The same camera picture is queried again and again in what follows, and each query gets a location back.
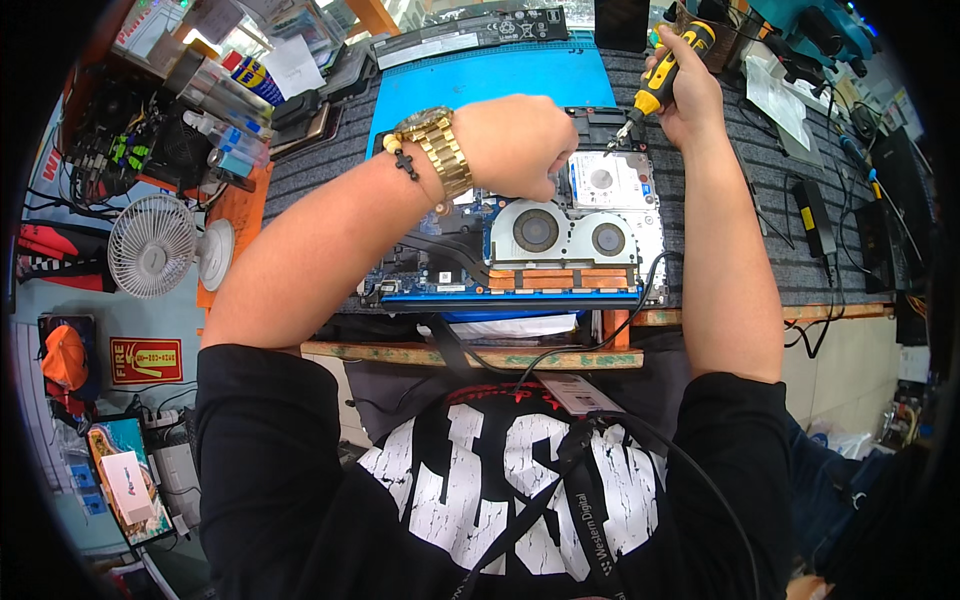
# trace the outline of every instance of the black t-shirt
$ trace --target black t-shirt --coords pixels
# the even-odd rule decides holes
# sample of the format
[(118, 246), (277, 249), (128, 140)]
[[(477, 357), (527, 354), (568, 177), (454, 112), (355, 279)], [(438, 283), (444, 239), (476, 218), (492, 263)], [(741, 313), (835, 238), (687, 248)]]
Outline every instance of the black t-shirt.
[[(448, 598), (531, 497), (557, 478), (576, 421), (537, 382), (438, 398), (350, 470), (337, 383), (295, 356), (239, 346), (198, 358), (200, 535), (225, 598)], [(752, 543), (761, 596), (790, 569), (785, 386), (728, 373), (687, 387), (674, 442), (709, 474)], [(620, 425), (594, 433), (603, 522), (629, 598), (754, 596), (746, 550), (707, 484)], [(482, 572), (474, 598), (602, 595), (570, 506), (549, 510)]]

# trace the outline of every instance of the hand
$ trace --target hand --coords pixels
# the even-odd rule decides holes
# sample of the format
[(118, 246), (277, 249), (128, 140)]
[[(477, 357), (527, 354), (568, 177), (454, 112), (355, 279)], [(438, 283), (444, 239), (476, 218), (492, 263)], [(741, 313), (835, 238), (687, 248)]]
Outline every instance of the hand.
[(477, 187), (510, 198), (553, 199), (547, 178), (577, 149), (573, 123), (546, 96), (514, 95), (457, 108), (453, 134)]
[(709, 74), (693, 48), (669, 27), (660, 26), (660, 40), (663, 46), (647, 59), (647, 70), (653, 68), (667, 50), (673, 51), (680, 65), (680, 72), (673, 82), (673, 102), (657, 111), (667, 139), (681, 152), (702, 137), (719, 134), (726, 139), (720, 84)]

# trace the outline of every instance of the watch band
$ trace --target watch band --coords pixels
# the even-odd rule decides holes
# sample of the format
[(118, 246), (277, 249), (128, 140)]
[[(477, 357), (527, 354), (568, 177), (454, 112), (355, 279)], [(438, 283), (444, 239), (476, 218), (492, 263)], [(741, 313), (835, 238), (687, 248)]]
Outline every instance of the watch band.
[(467, 159), (460, 150), (460, 144), (453, 137), (448, 117), (440, 119), (427, 129), (414, 132), (409, 138), (419, 142), (433, 163), (433, 168), (437, 170), (440, 182), (444, 185), (444, 197), (448, 202), (473, 187), (473, 174), (470, 173)]

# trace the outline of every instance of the blue silicone mat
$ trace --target blue silicone mat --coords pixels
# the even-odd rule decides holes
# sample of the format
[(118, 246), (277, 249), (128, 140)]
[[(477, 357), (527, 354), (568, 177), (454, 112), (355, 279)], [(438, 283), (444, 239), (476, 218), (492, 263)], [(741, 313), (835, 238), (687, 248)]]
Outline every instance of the blue silicone mat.
[(367, 158), (379, 132), (417, 110), (456, 109), (510, 94), (549, 96), (559, 107), (616, 106), (591, 32), (571, 32), (569, 41), (505, 44), (418, 60), (383, 72)]

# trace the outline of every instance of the orange cap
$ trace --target orange cap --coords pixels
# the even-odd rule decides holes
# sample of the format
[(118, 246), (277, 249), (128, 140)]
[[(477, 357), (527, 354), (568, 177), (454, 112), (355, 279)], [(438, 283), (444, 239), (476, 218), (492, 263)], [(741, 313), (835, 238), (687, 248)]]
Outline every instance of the orange cap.
[(79, 389), (86, 382), (86, 350), (76, 329), (61, 325), (50, 332), (47, 355), (40, 368), (67, 392)]

